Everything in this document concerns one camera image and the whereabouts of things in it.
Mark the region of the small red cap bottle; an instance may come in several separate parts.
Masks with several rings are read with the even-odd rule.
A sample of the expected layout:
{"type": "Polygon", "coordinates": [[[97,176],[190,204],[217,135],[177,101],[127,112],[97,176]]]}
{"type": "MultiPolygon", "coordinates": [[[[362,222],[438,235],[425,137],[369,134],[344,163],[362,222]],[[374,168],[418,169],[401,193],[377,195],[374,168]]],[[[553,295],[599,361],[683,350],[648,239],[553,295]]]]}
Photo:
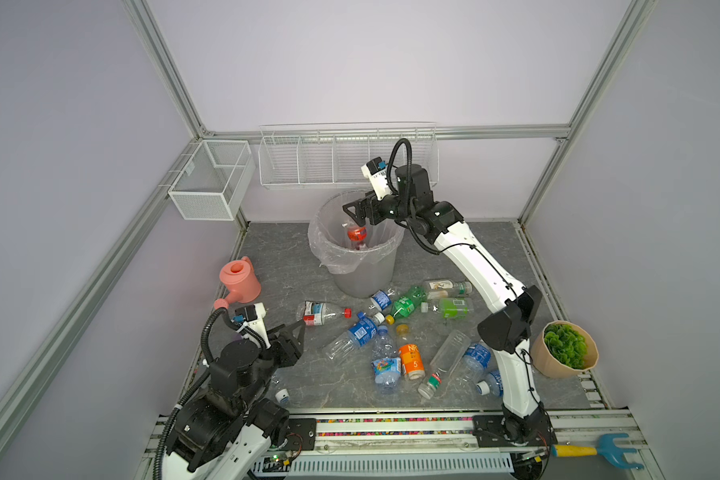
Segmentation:
{"type": "Polygon", "coordinates": [[[367,229],[364,226],[349,223],[345,227],[345,231],[349,241],[349,247],[352,250],[362,251],[368,248],[366,243],[368,234],[367,229]]]}

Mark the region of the pocari sweat bottle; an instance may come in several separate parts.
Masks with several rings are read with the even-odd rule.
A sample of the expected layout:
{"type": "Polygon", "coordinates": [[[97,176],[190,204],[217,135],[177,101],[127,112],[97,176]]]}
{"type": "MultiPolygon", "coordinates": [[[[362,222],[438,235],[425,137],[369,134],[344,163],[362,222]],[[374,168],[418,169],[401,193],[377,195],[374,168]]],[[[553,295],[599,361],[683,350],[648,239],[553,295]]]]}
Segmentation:
{"type": "Polygon", "coordinates": [[[367,345],[385,323],[386,316],[383,313],[368,315],[361,312],[354,325],[323,349],[324,356],[332,362],[344,362],[354,351],[367,345]]]}
{"type": "Polygon", "coordinates": [[[288,381],[282,375],[275,374],[270,382],[270,390],[274,400],[280,405],[287,405],[290,402],[288,381]]]}

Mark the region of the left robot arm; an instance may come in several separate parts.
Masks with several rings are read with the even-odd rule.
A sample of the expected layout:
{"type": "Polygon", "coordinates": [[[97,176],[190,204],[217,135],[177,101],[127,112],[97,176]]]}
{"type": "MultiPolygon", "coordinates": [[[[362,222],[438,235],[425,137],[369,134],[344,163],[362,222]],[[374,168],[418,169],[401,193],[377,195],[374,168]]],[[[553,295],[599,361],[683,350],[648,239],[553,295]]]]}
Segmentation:
{"type": "Polygon", "coordinates": [[[307,444],[290,413],[267,393],[274,374],[304,351],[301,321],[258,330],[262,304],[215,309],[200,336],[206,369],[165,422],[152,466],[155,479],[252,479],[272,448],[307,444]]]}

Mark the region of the clear plastic bin liner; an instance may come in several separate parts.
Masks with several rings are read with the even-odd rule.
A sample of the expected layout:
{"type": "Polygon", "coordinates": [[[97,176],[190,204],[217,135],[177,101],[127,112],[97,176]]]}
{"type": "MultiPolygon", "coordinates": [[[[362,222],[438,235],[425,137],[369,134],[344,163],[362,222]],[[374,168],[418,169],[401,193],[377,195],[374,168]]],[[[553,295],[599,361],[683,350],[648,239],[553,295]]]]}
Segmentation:
{"type": "Polygon", "coordinates": [[[392,220],[359,227],[343,206],[365,196],[362,190],[346,190],[330,197],[308,226],[308,243],[320,264],[331,274],[354,272],[366,264],[391,263],[404,230],[392,220]]]}

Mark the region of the grey mesh waste bin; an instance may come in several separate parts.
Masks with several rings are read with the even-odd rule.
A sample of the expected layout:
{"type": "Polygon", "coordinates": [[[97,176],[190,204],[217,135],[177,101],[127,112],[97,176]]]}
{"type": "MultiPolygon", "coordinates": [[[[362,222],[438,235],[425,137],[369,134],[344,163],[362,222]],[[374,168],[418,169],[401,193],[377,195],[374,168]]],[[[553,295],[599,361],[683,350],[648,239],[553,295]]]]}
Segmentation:
{"type": "Polygon", "coordinates": [[[404,234],[403,229],[391,220],[367,225],[366,248],[351,249],[345,229],[350,218],[343,206],[363,196],[360,190],[347,190],[330,197],[308,227],[312,253],[332,275],[338,288],[355,298],[368,298],[390,284],[396,252],[404,234]]]}

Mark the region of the red label clear bottle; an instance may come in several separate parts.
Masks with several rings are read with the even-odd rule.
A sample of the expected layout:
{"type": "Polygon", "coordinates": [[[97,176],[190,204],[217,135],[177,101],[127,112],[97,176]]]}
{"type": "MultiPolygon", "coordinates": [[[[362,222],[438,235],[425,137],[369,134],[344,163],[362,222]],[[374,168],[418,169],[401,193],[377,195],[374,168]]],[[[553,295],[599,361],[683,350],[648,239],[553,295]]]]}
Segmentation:
{"type": "Polygon", "coordinates": [[[296,320],[306,326],[323,326],[336,320],[352,317],[352,309],[330,302],[306,300],[296,310],[296,320]]]}

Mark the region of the small crushed blue bottle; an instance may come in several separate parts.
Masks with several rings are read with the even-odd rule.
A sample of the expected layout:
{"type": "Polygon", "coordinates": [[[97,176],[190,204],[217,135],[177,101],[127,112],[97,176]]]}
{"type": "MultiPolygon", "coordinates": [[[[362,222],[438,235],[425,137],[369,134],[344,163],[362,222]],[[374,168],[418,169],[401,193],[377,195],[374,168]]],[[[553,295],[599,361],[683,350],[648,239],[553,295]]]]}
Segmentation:
{"type": "Polygon", "coordinates": [[[394,301],[397,300],[401,294],[401,290],[397,287],[378,290],[369,298],[366,312],[388,312],[394,301]]]}

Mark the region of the bird label tea bottle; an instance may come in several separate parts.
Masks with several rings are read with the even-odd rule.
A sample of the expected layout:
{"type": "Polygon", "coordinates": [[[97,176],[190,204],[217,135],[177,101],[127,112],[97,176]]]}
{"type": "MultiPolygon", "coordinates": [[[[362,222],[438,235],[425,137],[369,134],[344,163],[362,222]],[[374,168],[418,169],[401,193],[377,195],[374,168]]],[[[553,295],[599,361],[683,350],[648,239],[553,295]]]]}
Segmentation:
{"type": "Polygon", "coordinates": [[[455,281],[451,279],[431,279],[423,283],[427,298],[462,298],[470,296],[473,286],[469,281],[455,281]]]}

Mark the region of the orange NFC juice bottle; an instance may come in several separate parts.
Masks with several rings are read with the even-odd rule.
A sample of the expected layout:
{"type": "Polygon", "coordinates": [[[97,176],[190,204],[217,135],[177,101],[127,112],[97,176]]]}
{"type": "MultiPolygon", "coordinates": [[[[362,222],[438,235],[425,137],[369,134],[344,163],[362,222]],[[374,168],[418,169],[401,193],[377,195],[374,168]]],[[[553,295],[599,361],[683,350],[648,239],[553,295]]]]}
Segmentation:
{"type": "Polygon", "coordinates": [[[404,334],[397,334],[399,344],[399,357],[401,359],[403,373],[407,380],[420,380],[425,375],[425,367],[419,349],[419,340],[413,333],[412,328],[404,334]]]}

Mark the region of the lime green label bottle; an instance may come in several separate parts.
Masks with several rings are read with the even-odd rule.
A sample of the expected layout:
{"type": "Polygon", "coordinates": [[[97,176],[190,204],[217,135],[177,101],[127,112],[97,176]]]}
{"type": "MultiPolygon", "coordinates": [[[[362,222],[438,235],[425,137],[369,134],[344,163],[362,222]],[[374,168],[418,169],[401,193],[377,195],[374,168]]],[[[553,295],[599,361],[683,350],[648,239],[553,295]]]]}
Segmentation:
{"type": "Polygon", "coordinates": [[[450,320],[465,319],[475,308],[469,298],[440,298],[424,301],[419,310],[432,318],[450,320]]]}

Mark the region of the small white mesh basket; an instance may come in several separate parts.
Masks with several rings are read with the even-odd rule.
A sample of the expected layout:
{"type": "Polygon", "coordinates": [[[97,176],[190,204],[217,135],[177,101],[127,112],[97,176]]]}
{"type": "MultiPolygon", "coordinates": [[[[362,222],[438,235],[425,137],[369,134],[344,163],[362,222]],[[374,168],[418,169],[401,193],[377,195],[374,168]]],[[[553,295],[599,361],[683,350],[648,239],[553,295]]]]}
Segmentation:
{"type": "Polygon", "coordinates": [[[255,167],[247,141],[201,140],[168,194],[184,220],[235,221],[255,167]]]}

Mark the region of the tall clear bottle green-red cap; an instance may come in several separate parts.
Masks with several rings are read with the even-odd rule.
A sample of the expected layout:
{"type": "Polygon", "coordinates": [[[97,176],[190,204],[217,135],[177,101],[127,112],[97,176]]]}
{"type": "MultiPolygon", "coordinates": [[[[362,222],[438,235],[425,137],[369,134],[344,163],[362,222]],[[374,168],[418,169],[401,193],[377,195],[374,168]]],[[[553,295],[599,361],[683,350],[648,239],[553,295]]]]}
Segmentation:
{"type": "Polygon", "coordinates": [[[429,365],[428,376],[417,391],[425,400],[432,399],[443,386],[470,346],[470,338],[459,330],[449,333],[429,365]]]}

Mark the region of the blue label bottle right front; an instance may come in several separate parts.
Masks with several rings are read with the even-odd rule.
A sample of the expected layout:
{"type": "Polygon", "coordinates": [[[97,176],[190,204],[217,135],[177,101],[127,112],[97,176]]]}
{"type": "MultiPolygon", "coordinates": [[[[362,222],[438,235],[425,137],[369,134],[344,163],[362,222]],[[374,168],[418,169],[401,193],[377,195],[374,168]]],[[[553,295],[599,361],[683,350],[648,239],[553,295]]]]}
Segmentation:
{"type": "Polygon", "coordinates": [[[476,384],[477,392],[481,396],[495,396],[501,398],[504,393],[501,374],[498,369],[489,371],[476,384]]]}

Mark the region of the blue yellow toy rake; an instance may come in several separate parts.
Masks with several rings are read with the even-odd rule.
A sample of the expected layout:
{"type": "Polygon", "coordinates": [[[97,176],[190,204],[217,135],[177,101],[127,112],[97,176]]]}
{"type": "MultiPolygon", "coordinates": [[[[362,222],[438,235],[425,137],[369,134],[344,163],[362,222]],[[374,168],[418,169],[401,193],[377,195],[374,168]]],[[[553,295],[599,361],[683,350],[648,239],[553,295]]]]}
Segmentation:
{"type": "Polygon", "coordinates": [[[600,436],[595,447],[558,444],[553,445],[550,451],[552,456],[562,458],[600,456],[618,469],[643,470],[642,463],[631,463],[625,457],[626,454],[635,454],[635,448],[622,448],[616,444],[617,440],[628,437],[627,433],[609,433],[600,436]]]}

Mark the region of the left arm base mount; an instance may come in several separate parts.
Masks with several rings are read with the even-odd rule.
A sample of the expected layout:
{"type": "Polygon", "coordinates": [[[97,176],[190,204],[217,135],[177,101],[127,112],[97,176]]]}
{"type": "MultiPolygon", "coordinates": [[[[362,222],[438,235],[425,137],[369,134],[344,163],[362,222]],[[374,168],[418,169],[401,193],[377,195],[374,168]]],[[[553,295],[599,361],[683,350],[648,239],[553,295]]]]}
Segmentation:
{"type": "Polygon", "coordinates": [[[317,440],[317,419],[290,418],[278,426],[272,437],[270,451],[313,451],[317,440]]]}

